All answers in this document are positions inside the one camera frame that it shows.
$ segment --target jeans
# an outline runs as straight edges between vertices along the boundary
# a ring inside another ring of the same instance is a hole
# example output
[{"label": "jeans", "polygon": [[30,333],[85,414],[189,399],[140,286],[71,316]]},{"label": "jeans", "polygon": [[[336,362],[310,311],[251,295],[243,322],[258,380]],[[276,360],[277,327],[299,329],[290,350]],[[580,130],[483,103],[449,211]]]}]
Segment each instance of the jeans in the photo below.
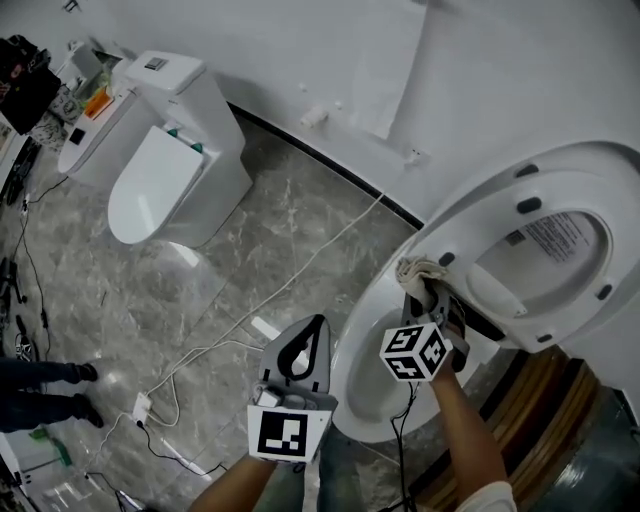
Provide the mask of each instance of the jeans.
[{"label": "jeans", "polygon": [[[320,450],[320,492],[318,512],[365,512],[360,477],[349,450],[349,441],[331,427]],[[253,512],[301,512],[304,500],[304,471],[292,464],[280,464],[273,472]]]},{"label": "jeans", "polygon": [[20,391],[58,380],[77,384],[82,379],[75,364],[0,358],[0,432],[31,430],[40,424],[48,425],[71,417],[84,418],[84,407],[73,397]]}]

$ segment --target power cord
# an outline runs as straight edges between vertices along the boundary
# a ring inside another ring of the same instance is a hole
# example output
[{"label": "power cord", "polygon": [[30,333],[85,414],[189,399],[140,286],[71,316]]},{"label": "power cord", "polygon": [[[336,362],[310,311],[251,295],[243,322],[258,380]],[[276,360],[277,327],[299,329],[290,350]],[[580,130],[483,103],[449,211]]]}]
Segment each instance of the power cord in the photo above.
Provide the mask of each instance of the power cord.
[{"label": "power cord", "polygon": [[[111,491],[113,491],[113,495],[116,498],[116,501],[118,502],[118,508],[120,509],[120,512],[127,512],[127,508],[124,506],[124,503],[122,503],[122,498],[120,497],[120,492],[118,491],[118,489],[116,489],[113,485],[111,485],[111,483],[109,483],[109,480],[107,480],[107,477],[104,476],[103,473],[100,473],[99,471],[92,471],[90,473],[85,473],[84,477],[89,480],[89,477],[91,476],[99,476],[100,478],[102,478],[102,480],[104,480],[104,483],[107,484],[107,487],[109,487],[109,489],[111,489]],[[138,501],[142,501],[136,497],[133,497],[133,499],[138,500]]]},{"label": "power cord", "polygon": [[[397,183],[400,182],[400,180],[402,179],[404,175],[402,175],[398,180],[396,180],[393,185],[390,188],[395,187],[395,185]],[[349,231],[354,225],[356,225],[358,222],[360,222],[364,217],[366,217],[369,212],[371,210],[373,210],[376,205],[387,195],[387,191],[385,190],[384,192],[382,192],[376,199],[375,201],[373,201],[373,203],[371,203],[371,205],[364,211],[362,212],[360,215],[358,215],[354,220],[352,220],[349,224],[347,224],[344,228],[342,228],[337,235],[335,235],[333,238],[331,238],[331,240],[329,240],[328,242],[326,242],[324,245],[322,245],[316,252],[313,253],[313,255],[307,260],[307,262],[300,268],[300,270],[298,270],[295,274],[293,274],[293,276],[287,280],[286,283],[284,283],[284,285],[282,285],[280,288],[278,288],[275,292],[273,292],[269,297],[267,297],[265,300],[263,300],[260,304],[258,304],[256,307],[254,307],[253,309],[251,309],[250,311],[248,311],[247,313],[245,313],[242,317],[240,317],[240,319],[238,321],[236,321],[228,330],[227,332],[225,332],[222,336],[220,336],[216,341],[214,341],[209,347],[206,348],[194,348],[191,349],[189,352],[187,352],[171,369],[171,372],[169,372],[169,374],[160,381],[160,383],[158,383],[156,386],[154,386],[153,388],[151,388],[149,391],[147,391],[145,393],[146,396],[149,396],[151,393],[153,393],[154,391],[156,391],[157,389],[159,389],[160,387],[162,387],[169,379],[171,379],[172,381],[172,387],[174,389],[174,393],[175,393],[175,383],[173,382],[173,376],[176,374],[176,372],[180,371],[182,368],[184,368],[185,366],[191,364],[193,361],[195,361],[196,359],[198,359],[199,357],[203,356],[204,354],[206,354],[207,352],[209,352],[209,350],[215,348],[224,338],[226,338],[229,334],[231,334],[231,332],[233,332],[233,330],[235,328],[237,328],[242,322],[244,322],[247,318],[249,318],[253,313],[255,313],[256,311],[258,311],[260,308],[262,308],[265,304],[267,304],[268,302],[270,302],[271,300],[273,300],[275,297],[277,297],[280,293],[282,293],[284,290],[286,290],[289,285],[291,285],[291,283],[293,283],[299,276],[300,274],[302,274],[308,267],[309,265],[311,265],[311,263],[313,263],[313,261],[316,259],[316,257],[327,247],[329,247],[330,245],[332,245],[338,238],[340,238],[344,233],[346,233],[347,231]],[[176,418],[179,419],[180,417],[180,411],[178,410],[176,412]],[[172,424],[167,424],[165,426],[175,426],[177,424],[177,419],[176,421],[174,421]]]},{"label": "power cord", "polygon": [[36,270],[36,265],[33,262],[33,258],[31,257],[31,253],[29,252],[29,247],[27,247],[27,239],[26,237],[22,237],[22,245],[24,246],[24,250],[29,257],[29,261],[31,262],[31,268],[33,269],[33,274],[36,277],[36,284],[38,285],[38,291],[40,292],[40,320],[42,321],[42,327],[47,333],[47,350],[44,352],[44,360],[47,361],[49,358],[49,352],[51,352],[51,333],[49,332],[49,320],[47,318],[47,311],[44,309],[44,292],[42,291],[42,286],[40,285],[40,277],[38,276],[38,271]]},{"label": "power cord", "polygon": [[31,263],[31,268],[33,269],[33,274],[35,275],[35,278],[36,278],[36,284],[38,285],[38,291],[40,292],[40,320],[42,322],[43,329],[47,333],[47,349],[44,352],[44,360],[45,361],[48,361],[49,353],[51,352],[51,331],[49,330],[49,319],[47,317],[47,310],[44,307],[44,292],[42,291],[42,286],[40,284],[40,277],[38,276],[38,270],[36,269],[36,265],[35,265],[35,263],[33,261],[33,258],[31,257],[31,253],[29,252],[29,247],[27,246],[27,239],[26,239],[25,233],[27,231],[27,225],[29,224],[29,205],[42,201],[42,199],[49,192],[51,192],[52,190],[55,190],[56,188],[58,188],[60,185],[62,185],[68,179],[69,179],[69,176],[66,176],[65,178],[60,180],[58,183],[56,183],[52,187],[49,187],[47,190],[45,190],[34,201],[27,201],[26,195],[23,196],[23,198],[22,198],[22,210],[25,212],[25,221],[24,221],[24,224],[23,224],[22,220],[19,220],[20,226],[22,227],[22,231],[20,233],[20,238],[18,238],[18,243],[16,244],[16,248],[13,251],[13,256],[11,258],[12,261],[15,261],[16,255],[18,254],[18,249],[20,247],[20,243],[22,243],[22,245],[24,246],[24,250],[27,253],[27,257],[29,258],[29,262]]},{"label": "power cord", "polygon": [[[216,348],[217,346],[222,346],[221,341],[226,338],[229,334],[231,334],[233,332],[234,329],[236,329],[242,322],[244,322],[247,318],[249,318],[253,313],[255,313],[256,311],[258,311],[260,308],[262,308],[265,304],[267,304],[268,302],[270,302],[271,300],[273,300],[275,297],[277,297],[280,293],[282,293],[284,290],[286,290],[289,285],[291,285],[291,283],[293,283],[293,281],[295,281],[308,267],[309,265],[311,265],[311,263],[316,259],[316,257],[318,256],[318,254],[320,254],[324,249],[326,249],[327,247],[329,247],[330,245],[332,245],[336,240],[338,240],[338,238],[340,238],[344,233],[346,233],[347,231],[349,231],[353,226],[355,226],[358,222],[360,222],[364,217],[366,217],[369,212],[371,212],[371,210],[373,210],[378,203],[387,196],[388,191],[392,190],[393,188],[395,188],[395,186],[402,180],[402,178],[404,177],[404,174],[401,175],[390,187],[388,187],[385,191],[383,191],[374,201],[373,203],[371,203],[371,205],[364,210],[364,212],[362,212],[360,215],[358,215],[358,217],[356,217],[354,220],[352,220],[349,224],[347,224],[344,228],[342,228],[337,235],[335,235],[333,238],[331,238],[331,240],[329,240],[328,242],[326,242],[324,245],[322,245],[316,252],[314,252],[311,257],[307,260],[307,262],[302,266],[302,268],[300,268],[300,270],[298,270],[289,280],[287,280],[286,283],[284,283],[284,285],[282,285],[278,290],[276,290],[275,292],[273,292],[269,297],[267,297],[265,300],[263,300],[260,304],[258,304],[256,307],[254,307],[253,309],[251,309],[249,312],[247,312],[246,314],[244,314],[242,317],[240,317],[240,319],[238,321],[236,321],[228,330],[227,332],[225,332],[222,336],[220,336],[216,341],[214,341],[210,346],[208,347],[196,347],[193,348],[191,350],[189,350],[176,364],[173,365],[173,367],[171,368],[171,371],[169,372],[169,374],[164,377],[156,386],[154,386],[153,388],[151,388],[149,391],[147,391],[145,393],[145,396],[149,396],[151,393],[153,393],[154,391],[156,391],[157,389],[161,388],[169,379],[171,379],[171,387],[172,387],[172,391],[173,391],[173,398],[174,398],[174,403],[176,405],[176,419],[172,422],[172,423],[164,423],[161,420],[159,420],[158,418],[154,417],[154,416],[149,416],[149,418],[151,418],[153,421],[165,426],[165,427],[174,427],[175,425],[177,425],[178,420],[180,419],[180,405],[178,403],[178,398],[177,398],[177,394],[176,394],[176,388],[175,388],[175,380],[173,378],[173,376],[180,371],[182,368],[184,368],[185,366],[191,364],[193,361],[195,361],[197,358],[199,358],[200,356],[203,356],[204,354],[206,354],[207,352],[209,352],[210,350]],[[104,439],[102,440],[102,442],[100,443],[100,446],[98,447],[98,451],[91,457],[89,463],[87,464],[87,467],[89,467],[91,465],[91,463],[96,459],[96,457],[100,454],[100,452],[102,451],[102,447],[104,446],[104,444],[107,442],[107,440],[109,439],[109,436],[113,433],[113,431],[115,430],[115,428],[118,425],[118,421],[120,421],[120,419],[122,418],[122,416],[128,416],[130,417],[130,415],[128,413],[120,413],[120,415],[118,415],[118,418],[116,419],[116,423],[114,424],[114,426],[111,428],[111,430],[109,430],[109,432],[107,432],[107,435],[104,437]]]},{"label": "power cord", "polygon": [[[248,345],[247,343],[242,343],[241,341],[236,341],[236,340],[227,340],[223,343],[220,343],[219,345],[216,345],[215,348],[220,348],[220,347],[224,347],[225,345],[228,344],[235,344],[235,345],[240,345],[241,347],[245,347],[251,350],[256,350],[257,352],[263,352],[264,349],[263,348],[259,348],[259,347],[254,347],[252,345]],[[195,347],[193,350],[208,350],[208,347]],[[171,391],[173,393],[173,403],[176,406],[176,418],[175,420],[173,420],[171,423],[166,423],[164,421],[162,421],[160,418],[158,418],[157,416],[155,416],[153,413],[149,413],[149,419],[152,421],[155,421],[156,423],[158,423],[159,425],[162,425],[163,427],[175,427],[178,424],[178,421],[180,420],[180,403],[178,402],[178,393],[176,391],[176,382],[175,379],[173,378],[173,376],[171,377]]]},{"label": "power cord", "polygon": [[35,201],[29,201],[31,204],[33,203],[39,203],[40,201],[42,201],[42,198],[44,196],[46,196],[49,192],[51,192],[52,190],[55,190],[56,188],[58,188],[60,185],[62,185],[65,181],[67,181],[69,179],[69,176],[67,176],[66,178],[61,179],[58,183],[56,183],[53,187],[49,187],[47,190],[45,190],[42,194],[40,194],[40,197],[38,199],[36,199]]},{"label": "power cord", "polygon": [[206,473],[198,473],[197,471],[194,471],[193,469],[191,469],[189,466],[185,465],[180,459],[178,459],[177,457],[170,457],[168,455],[160,455],[159,453],[156,453],[153,448],[151,448],[151,436],[149,435],[149,431],[144,428],[144,425],[141,421],[137,421],[136,425],[138,426],[138,428],[140,428],[147,436],[147,448],[149,448],[149,451],[151,453],[153,453],[153,455],[155,455],[156,457],[158,457],[159,459],[168,459],[168,460],[173,460],[175,462],[177,462],[178,464],[180,464],[184,469],[190,471],[191,473],[193,473],[194,475],[197,476],[205,476],[208,475],[210,473],[213,473],[216,469],[218,468],[222,468],[225,471],[227,471],[227,468],[222,464],[219,463],[215,468],[210,469],[209,471],[207,471]]},{"label": "power cord", "polygon": [[[404,423],[407,420],[407,416],[409,416],[409,412],[411,412],[411,406],[413,405],[413,402],[415,402],[416,400],[419,384],[414,389],[413,384],[409,382],[409,387],[411,388],[411,395],[409,396],[409,403],[407,404],[407,407],[405,408],[404,411],[402,411],[397,416],[394,416],[390,420],[391,427],[393,428],[393,433],[395,434],[396,440],[398,441],[398,454],[400,457],[400,488],[402,490],[402,501],[400,501],[399,503],[396,503],[392,507],[384,508],[380,512],[383,512],[383,511],[388,512],[388,511],[394,510],[398,508],[400,505],[403,506],[405,512],[408,512],[408,511],[415,512],[416,510],[416,506],[415,506],[415,503],[413,502],[413,498],[410,495],[407,496],[407,491],[405,487],[404,446],[402,443],[402,433],[404,431]],[[398,428],[396,427],[396,423],[395,423],[398,420],[402,420],[402,423],[400,424],[400,431],[398,431]]]}]

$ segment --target toilet tank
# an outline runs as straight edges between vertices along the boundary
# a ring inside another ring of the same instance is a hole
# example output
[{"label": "toilet tank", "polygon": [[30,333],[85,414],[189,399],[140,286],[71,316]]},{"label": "toilet tank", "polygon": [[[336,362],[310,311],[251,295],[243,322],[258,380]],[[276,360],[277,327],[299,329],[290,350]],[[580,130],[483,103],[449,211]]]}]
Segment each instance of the toilet tank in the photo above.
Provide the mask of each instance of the toilet tank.
[{"label": "toilet tank", "polygon": [[129,66],[126,76],[169,122],[189,139],[214,151],[237,152],[244,136],[213,75],[200,59],[147,51]]}]

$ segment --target white toilet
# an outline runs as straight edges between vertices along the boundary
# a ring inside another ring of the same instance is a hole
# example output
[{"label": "white toilet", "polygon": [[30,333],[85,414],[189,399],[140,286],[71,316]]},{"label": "white toilet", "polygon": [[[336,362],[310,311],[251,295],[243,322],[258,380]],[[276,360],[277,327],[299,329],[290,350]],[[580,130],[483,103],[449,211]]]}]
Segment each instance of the white toilet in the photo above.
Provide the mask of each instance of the white toilet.
[{"label": "white toilet", "polygon": [[58,171],[75,181],[111,190],[152,126],[162,118],[132,87],[120,87],[96,119],[82,114],[58,159]]},{"label": "white toilet", "polygon": [[[562,346],[617,314],[640,286],[616,295],[626,279],[638,279],[632,273],[640,262],[638,219],[637,169],[595,143],[498,171],[449,202],[396,251],[351,313],[332,362],[335,425],[360,441],[389,440],[389,418],[406,407],[408,386],[378,359],[384,330],[400,321],[404,292],[394,277],[400,257],[427,256],[446,266],[446,281],[495,327],[493,340],[468,330],[471,352],[458,375],[464,384],[499,346],[529,352]],[[430,387],[421,386],[405,433],[437,412]]]},{"label": "white toilet", "polygon": [[116,181],[109,227],[127,244],[202,245],[252,184],[240,162],[240,127],[201,60],[145,52],[126,76],[165,123],[148,131]]}]

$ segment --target rag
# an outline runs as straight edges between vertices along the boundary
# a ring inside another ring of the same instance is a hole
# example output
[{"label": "rag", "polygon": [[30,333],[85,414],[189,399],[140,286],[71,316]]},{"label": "rag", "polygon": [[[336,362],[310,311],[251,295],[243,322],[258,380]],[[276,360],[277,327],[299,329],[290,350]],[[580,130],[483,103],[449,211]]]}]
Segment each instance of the rag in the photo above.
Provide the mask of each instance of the rag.
[{"label": "rag", "polygon": [[447,269],[424,256],[400,258],[396,265],[396,281],[402,289],[425,309],[430,308],[431,297],[424,287],[424,279],[441,280]]}]

